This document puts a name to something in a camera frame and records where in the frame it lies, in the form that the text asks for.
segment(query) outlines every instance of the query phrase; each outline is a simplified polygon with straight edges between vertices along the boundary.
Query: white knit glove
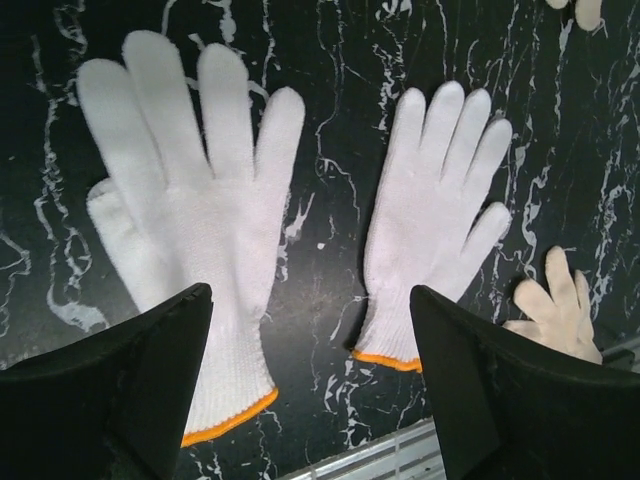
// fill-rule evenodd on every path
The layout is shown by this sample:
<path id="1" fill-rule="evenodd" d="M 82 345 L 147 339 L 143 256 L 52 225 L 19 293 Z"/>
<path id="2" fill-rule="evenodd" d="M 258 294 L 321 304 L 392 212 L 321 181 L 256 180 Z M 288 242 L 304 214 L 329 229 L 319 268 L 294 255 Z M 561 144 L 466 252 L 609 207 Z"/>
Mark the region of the white knit glove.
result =
<path id="1" fill-rule="evenodd" d="M 513 295 L 531 320 L 509 320 L 504 327 L 541 345 L 588 362 L 602 364 L 593 343 L 589 285 L 580 270 L 571 278 L 567 257 L 560 247 L 547 254 L 545 273 L 551 296 L 534 280 L 521 282 Z"/>
<path id="2" fill-rule="evenodd" d="M 178 50 L 140 31 L 127 37 L 123 56 L 126 70 L 92 60 L 78 76 L 80 103 L 110 176 L 87 204 L 141 311 L 195 282 L 211 285 L 213 316 L 186 446 L 223 434 L 277 396 L 259 325 L 304 105 L 290 89 L 276 92 L 254 152 L 247 71 L 231 50 L 208 46 L 198 84 L 209 164 Z"/>
<path id="3" fill-rule="evenodd" d="M 426 118 L 418 90 L 400 99 L 367 235 L 369 306 L 355 358 L 421 370 L 411 288 L 425 284 L 458 301 L 506 232 L 511 216 L 501 203 L 473 226 L 511 141 L 507 120 L 485 131 L 490 111 L 485 90 L 465 100 L 456 82 L 438 89 Z"/>
<path id="4" fill-rule="evenodd" d="M 547 0 L 551 8 L 559 10 L 569 3 L 569 0 Z M 602 0 L 576 0 L 576 23 L 588 32 L 595 30 L 600 25 L 600 10 Z"/>

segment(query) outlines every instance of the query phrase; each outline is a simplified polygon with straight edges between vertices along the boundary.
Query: black object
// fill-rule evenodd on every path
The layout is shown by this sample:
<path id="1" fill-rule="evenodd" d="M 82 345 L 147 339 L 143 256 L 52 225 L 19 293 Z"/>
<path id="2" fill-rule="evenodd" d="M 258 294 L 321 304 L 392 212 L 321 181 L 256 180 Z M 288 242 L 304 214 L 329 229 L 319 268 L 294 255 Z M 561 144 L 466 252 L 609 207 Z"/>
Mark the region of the black object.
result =
<path id="1" fill-rule="evenodd" d="M 640 478 L 640 375 L 553 351 L 427 287 L 411 314 L 448 480 Z"/>
<path id="2" fill-rule="evenodd" d="M 0 478 L 171 478 L 211 309 L 197 284 L 0 372 Z"/>

